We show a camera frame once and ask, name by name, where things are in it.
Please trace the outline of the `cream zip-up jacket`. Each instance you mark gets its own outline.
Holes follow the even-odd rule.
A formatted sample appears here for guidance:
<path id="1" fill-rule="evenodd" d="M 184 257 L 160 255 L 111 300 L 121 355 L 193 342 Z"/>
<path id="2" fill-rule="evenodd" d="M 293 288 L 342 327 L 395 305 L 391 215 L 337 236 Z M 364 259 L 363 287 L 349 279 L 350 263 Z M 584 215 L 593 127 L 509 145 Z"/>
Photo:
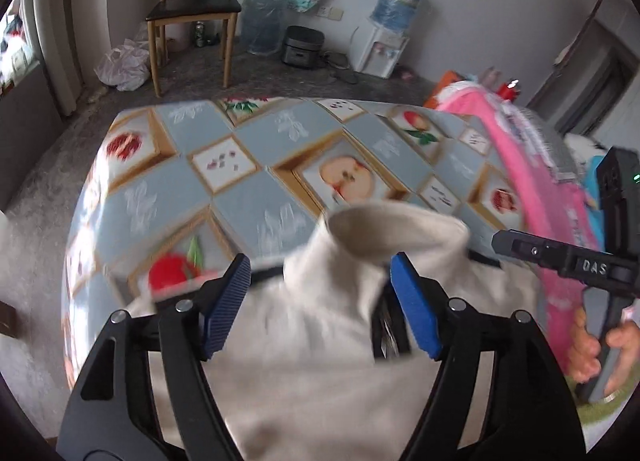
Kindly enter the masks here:
<path id="1" fill-rule="evenodd" d="M 373 355 L 375 304 L 397 253 L 477 311 L 533 311 L 537 277 L 466 255 L 462 221 L 405 202 L 355 204 L 318 221 L 279 276 L 247 292 L 204 371 L 247 460 L 396 460 L 418 424 L 436 363 L 416 348 Z"/>

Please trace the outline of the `blue pillow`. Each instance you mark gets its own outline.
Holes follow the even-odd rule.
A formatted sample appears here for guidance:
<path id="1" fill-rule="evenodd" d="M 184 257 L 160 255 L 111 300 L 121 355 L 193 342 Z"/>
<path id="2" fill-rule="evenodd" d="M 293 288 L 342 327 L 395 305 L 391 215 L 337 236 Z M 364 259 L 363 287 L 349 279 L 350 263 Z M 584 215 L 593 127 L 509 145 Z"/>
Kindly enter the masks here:
<path id="1" fill-rule="evenodd" d="M 586 195 L 587 207 L 593 211 L 600 211 L 600 187 L 598 184 L 597 169 L 604 156 L 593 156 L 586 164 L 585 174 L 582 177 L 582 188 Z"/>

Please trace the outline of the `pink floral blanket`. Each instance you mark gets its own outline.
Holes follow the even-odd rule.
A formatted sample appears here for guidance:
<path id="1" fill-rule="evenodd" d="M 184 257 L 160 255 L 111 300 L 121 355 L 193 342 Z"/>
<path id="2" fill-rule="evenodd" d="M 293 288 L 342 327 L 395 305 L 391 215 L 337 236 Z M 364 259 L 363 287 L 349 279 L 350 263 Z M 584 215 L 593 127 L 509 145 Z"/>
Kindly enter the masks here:
<path id="1" fill-rule="evenodd" d="M 578 185 L 572 156 L 560 137 L 556 158 L 542 121 L 526 108 L 515 106 L 471 81 L 454 82 L 437 96 L 437 110 L 465 114 L 483 122 L 496 146 L 520 200 L 527 229 L 532 235 L 578 247 L 600 250 L 590 229 L 586 195 Z M 570 328 L 582 304 L 582 285 L 558 273 L 537 267 L 544 288 L 546 337 L 563 371 L 568 370 Z"/>

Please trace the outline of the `fruit pattern bed sheet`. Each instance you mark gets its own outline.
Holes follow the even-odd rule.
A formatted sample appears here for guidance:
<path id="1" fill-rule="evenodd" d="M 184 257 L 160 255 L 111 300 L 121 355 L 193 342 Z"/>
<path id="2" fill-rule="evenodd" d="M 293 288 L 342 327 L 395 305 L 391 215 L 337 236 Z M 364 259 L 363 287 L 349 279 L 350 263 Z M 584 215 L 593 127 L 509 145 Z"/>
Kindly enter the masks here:
<path id="1" fill-rule="evenodd" d="M 304 243 L 325 210 L 399 200 L 460 218 L 491 257 L 523 203 L 484 124 L 420 106 L 341 98 L 228 98 L 122 111 L 82 186 L 63 267 L 66 375 L 106 317 L 158 301 L 233 256 Z"/>

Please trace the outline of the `dark grey cabinet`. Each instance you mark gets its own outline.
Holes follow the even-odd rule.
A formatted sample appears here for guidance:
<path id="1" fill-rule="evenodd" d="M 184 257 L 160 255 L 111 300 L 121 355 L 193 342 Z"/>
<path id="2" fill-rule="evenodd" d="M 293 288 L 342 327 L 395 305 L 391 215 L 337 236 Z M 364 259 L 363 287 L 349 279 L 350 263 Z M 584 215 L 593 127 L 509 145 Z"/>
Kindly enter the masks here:
<path id="1" fill-rule="evenodd" d="M 30 170 L 63 132 L 63 122 L 40 62 L 0 104 L 0 201 L 5 211 Z"/>

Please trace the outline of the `white water dispenser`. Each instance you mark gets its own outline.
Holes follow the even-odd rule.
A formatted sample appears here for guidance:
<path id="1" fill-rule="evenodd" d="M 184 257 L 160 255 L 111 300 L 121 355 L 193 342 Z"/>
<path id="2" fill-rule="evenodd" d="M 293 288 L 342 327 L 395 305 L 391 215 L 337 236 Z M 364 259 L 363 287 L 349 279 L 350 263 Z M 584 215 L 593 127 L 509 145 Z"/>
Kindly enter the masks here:
<path id="1" fill-rule="evenodd" d="M 350 66 L 355 72 L 388 79 L 408 42 L 408 36 L 364 18 L 349 39 Z"/>

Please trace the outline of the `blue water bottle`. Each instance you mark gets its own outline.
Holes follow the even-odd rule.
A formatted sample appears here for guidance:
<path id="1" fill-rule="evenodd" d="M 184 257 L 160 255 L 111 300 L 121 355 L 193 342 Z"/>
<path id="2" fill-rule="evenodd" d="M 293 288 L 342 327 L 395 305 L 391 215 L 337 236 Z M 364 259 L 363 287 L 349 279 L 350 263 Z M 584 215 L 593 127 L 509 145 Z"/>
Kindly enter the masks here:
<path id="1" fill-rule="evenodd" d="M 370 21 L 391 32 L 408 32 L 422 0 L 378 0 Z"/>

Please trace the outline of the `white plastic bag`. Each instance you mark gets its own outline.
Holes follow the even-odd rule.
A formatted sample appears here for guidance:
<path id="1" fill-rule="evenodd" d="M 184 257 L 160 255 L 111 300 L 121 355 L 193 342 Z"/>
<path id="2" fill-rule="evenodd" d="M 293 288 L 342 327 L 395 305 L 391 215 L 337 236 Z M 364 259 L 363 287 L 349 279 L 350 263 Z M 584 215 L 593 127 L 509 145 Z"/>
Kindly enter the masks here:
<path id="1" fill-rule="evenodd" d="M 135 91 L 151 80 L 156 96 L 162 96 L 158 73 L 168 59 L 166 29 L 156 27 L 152 40 L 148 35 L 148 24 L 142 22 L 133 39 L 127 38 L 104 54 L 93 69 L 98 80 L 121 92 Z"/>

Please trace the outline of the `black rice cooker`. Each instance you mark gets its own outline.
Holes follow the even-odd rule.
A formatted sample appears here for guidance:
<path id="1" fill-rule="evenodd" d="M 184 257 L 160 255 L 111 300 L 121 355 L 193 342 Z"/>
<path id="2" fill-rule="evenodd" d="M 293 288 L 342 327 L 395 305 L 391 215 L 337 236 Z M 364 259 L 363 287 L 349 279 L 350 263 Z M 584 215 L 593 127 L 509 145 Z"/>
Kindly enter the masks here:
<path id="1" fill-rule="evenodd" d="M 281 62 L 300 69 L 314 69 L 324 44 L 324 34 L 311 28 L 290 25 L 285 30 Z"/>

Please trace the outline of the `green can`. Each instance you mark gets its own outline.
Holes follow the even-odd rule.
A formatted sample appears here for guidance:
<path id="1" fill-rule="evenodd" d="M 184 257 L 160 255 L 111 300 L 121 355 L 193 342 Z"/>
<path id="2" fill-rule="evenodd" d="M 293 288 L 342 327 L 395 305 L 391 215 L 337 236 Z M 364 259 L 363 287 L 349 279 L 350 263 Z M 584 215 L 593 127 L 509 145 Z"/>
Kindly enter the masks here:
<path id="1" fill-rule="evenodd" d="M 206 44 L 205 25 L 203 21 L 194 24 L 194 44 L 196 47 L 204 47 Z"/>

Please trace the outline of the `wooden chair black seat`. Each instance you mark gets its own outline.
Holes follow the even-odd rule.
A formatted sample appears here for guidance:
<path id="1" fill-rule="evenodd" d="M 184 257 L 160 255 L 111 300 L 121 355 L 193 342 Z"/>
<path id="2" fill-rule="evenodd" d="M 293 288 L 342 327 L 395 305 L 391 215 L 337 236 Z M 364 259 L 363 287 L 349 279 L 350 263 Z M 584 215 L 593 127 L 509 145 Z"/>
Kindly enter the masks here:
<path id="1" fill-rule="evenodd" d="M 242 6 L 238 0 L 159 0 L 145 17 L 148 29 L 150 73 L 157 98 L 162 97 L 160 65 L 168 62 L 166 27 L 189 22 L 220 20 L 224 34 L 221 36 L 222 87 L 231 81 L 232 53 L 236 24 Z"/>

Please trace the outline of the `grey window curtain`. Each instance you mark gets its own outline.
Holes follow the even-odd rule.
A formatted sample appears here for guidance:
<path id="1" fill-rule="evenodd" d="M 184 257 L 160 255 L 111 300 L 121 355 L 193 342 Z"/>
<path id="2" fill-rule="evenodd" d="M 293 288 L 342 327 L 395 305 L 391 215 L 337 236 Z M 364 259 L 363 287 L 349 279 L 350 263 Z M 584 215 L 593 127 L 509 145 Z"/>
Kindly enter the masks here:
<path id="1" fill-rule="evenodd" d="M 107 0 L 32 0 L 37 47 L 63 116 L 77 108 L 94 67 L 111 47 Z"/>

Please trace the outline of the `clear plastic bag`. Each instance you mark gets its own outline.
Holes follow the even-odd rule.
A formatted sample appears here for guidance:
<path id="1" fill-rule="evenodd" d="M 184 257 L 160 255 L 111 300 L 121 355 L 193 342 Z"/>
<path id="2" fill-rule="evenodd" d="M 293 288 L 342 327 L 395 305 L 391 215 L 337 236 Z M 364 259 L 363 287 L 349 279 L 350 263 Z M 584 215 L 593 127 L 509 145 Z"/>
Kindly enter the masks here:
<path id="1" fill-rule="evenodd" d="M 247 53 L 270 56 L 280 50 L 285 29 L 285 0 L 244 0 L 241 45 Z"/>

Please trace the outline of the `wall power socket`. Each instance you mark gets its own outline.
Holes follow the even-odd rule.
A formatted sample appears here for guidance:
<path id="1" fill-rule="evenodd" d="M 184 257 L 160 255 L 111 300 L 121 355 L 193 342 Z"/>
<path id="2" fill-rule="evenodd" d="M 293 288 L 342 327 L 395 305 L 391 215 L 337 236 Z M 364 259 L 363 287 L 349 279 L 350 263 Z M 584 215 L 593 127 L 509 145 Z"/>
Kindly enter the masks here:
<path id="1" fill-rule="evenodd" d="M 316 16 L 319 18 L 329 19 L 333 21 L 341 21 L 344 15 L 344 10 L 334 6 L 320 6 L 317 10 Z"/>

